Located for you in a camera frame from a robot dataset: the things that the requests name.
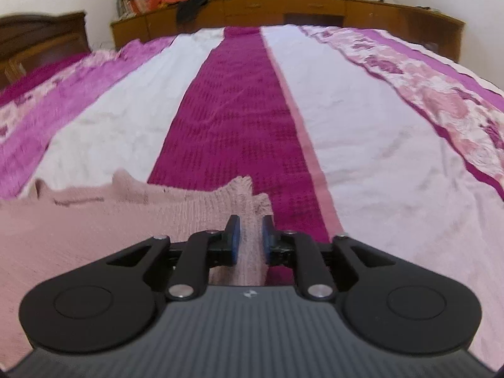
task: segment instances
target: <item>white stripe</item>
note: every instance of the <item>white stripe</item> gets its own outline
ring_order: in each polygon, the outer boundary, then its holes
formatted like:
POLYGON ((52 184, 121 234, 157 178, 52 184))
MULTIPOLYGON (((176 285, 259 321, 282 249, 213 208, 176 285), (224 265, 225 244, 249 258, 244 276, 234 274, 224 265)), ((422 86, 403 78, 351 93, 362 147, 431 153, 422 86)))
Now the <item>white stripe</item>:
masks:
POLYGON ((178 36, 60 130, 33 177, 53 189, 96 186, 124 168, 146 182, 183 95, 222 39, 223 29, 178 36))
POLYGON ((265 27, 345 231, 469 286, 483 307, 471 346, 504 354, 504 203, 384 81, 294 26, 265 27))

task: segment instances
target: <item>cabinet drawer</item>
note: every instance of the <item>cabinet drawer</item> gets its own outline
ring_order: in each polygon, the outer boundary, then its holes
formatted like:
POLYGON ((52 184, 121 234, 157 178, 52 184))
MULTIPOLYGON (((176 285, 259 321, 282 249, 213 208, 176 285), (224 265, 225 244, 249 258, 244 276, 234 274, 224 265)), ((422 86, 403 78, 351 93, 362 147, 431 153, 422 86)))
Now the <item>cabinet drawer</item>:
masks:
POLYGON ((373 17, 373 28, 387 30, 396 37, 407 37, 404 17, 398 7, 377 4, 373 17))
POLYGON ((284 0, 224 0, 224 14, 282 14, 283 5, 284 0))
POLYGON ((349 1, 343 25, 355 28, 373 28, 375 5, 360 1, 349 1))
POLYGON ((177 35, 176 10, 169 8, 147 15, 147 27, 151 39, 177 35))
POLYGON ((227 26, 238 27, 259 27, 259 26, 279 26, 284 24, 282 14, 247 14, 229 15, 226 17, 227 26))
POLYGON ((219 28, 224 26, 224 7, 221 0, 213 0, 203 6, 192 24, 188 24, 188 28, 192 32, 202 28, 219 28))
POLYGON ((150 40, 145 17, 131 18, 112 25, 115 47, 122 48, 128 42, 140 39, 143 43, 150 40))
POLYGON ((285 12, 299 14, 331 14, 344 16, 346 3, 343 0, 285 0, 285 12))

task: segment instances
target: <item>silver screw head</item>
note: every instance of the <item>silver screw head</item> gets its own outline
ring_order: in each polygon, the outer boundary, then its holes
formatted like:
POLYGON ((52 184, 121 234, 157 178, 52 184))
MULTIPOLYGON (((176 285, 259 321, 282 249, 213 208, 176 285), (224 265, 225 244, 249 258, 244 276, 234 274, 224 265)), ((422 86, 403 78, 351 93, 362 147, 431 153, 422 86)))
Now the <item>silver screw head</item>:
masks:
POLYGON ((308 287, 308 294, 316 298, 326 298, 333 294, 333 289, 326 284, 314 284, 308 287))
POLYGON ((187 298, 194 293, 194 289, 187 284, 175 284, 168 289, 168 292, 177 298, 187 298))
POLYGON ((243 295, 246 297, 246 298, 254 298, 256 297, 257 295, 257 291, 255 290, 247 290, 246 292, 243 293, 243 295))

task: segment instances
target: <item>metal pin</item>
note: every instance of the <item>metal pin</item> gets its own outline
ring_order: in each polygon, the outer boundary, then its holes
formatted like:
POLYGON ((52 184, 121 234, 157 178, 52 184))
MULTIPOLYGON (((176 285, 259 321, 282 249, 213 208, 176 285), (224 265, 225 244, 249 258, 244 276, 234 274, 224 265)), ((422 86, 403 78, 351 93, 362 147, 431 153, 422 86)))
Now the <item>metal pin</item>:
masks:
POLYGON ((194 293, 194 289, 187 284, 175 284, 168 289, 173 297, 187 298, 194 293))
POLYGON ((333 289, 325 284, 314 284, 308 287, 308 294, 316 298, 326 298, 333 294, 333 289))

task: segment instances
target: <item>bed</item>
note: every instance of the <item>bed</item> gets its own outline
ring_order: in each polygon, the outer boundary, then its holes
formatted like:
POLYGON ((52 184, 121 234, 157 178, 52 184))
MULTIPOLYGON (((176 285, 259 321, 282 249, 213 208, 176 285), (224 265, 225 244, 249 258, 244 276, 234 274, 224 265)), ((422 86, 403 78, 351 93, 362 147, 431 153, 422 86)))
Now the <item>bed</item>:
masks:
MULTIPOLYGON (((103 185, 119 168, 195 190, 250 176, 277 228, 324 242, 345 231, 470 287, 483 308, 471 351, 502 365, 497 87, 380 30, 226 27, 89 53, 83 14, 57 35, 54 18, 20 18, 26 44, 0 57, 14 82, 0 93, 1 198, 22 197, 35 178, 56 190, 103 185), (21 77, 12 58, 33 46, 59 61, 41 54, 21 77)), ((0 20, 0 36, 9 27, 0 20)), ((266 282, 291 274, 270 270, 266 282)))

